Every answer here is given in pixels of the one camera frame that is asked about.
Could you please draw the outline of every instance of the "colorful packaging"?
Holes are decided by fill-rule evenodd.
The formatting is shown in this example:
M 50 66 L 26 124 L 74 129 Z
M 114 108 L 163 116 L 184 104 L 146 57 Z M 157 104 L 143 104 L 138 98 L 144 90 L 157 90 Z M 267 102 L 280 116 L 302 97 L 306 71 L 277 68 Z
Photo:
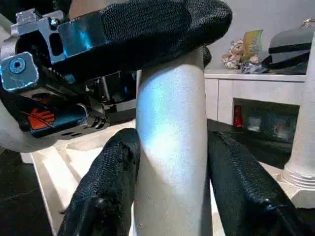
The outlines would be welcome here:
M 244 34 L 244 50 L 245 58 L 244 60 L 249 60 L 252 56 L 259 54 L 262 51 L 261 45 L 261 34 L 263 30 L 249 31 Z

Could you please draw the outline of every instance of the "bolt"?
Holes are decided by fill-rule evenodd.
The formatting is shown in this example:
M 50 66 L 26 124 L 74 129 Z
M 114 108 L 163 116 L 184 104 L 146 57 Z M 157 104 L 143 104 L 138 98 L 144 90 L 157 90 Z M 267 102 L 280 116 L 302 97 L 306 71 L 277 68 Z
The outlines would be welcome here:
M 58 19 L 51 19 L 50 26 L 52 27 L 53 30 L 57 29 L 58 24 L 59 24 L 59 20 Z
M 19 74 L 23 70 L 25 70 L 25 66 L 26 66 L 25 61 L 22 58 L 14 58 L 10 62 L 10 71 L 15 74 Z

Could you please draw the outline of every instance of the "white shelf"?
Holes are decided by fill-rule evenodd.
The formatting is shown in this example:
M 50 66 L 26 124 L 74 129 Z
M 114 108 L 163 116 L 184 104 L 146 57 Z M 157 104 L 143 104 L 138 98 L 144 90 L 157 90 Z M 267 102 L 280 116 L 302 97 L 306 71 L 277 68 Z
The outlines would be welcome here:
M 240 70 L 228 69 L 209 69 L 204 71 L 206 79 L 223 80 L 258 80 L 258 81 L 277 81 L 277 82 L 305 82 L 306 75 L 280 75 L 273 73 L 266 74 L 242 74 Z

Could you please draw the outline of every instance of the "white cylindrical pipe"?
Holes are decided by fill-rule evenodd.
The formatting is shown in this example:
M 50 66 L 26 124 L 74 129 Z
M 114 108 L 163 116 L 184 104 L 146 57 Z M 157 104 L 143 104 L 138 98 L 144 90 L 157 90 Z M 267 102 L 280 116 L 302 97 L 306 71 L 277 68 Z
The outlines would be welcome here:
M 142 71 L 137 236 L 209 236 L 207 121 L 201 50 Z
M 315 37 L 304 84 L 292 154 L 283 177 L 294 185 L 315 188 Z

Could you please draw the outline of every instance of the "white cabinet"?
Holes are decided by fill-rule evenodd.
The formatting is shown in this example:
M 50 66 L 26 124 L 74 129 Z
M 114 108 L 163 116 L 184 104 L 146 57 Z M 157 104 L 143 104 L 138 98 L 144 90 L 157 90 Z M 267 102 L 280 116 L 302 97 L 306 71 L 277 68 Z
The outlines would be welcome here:
M 300 105 L 305 75 L 205 70 L 207 118 L 232 124 L 234 99 Z

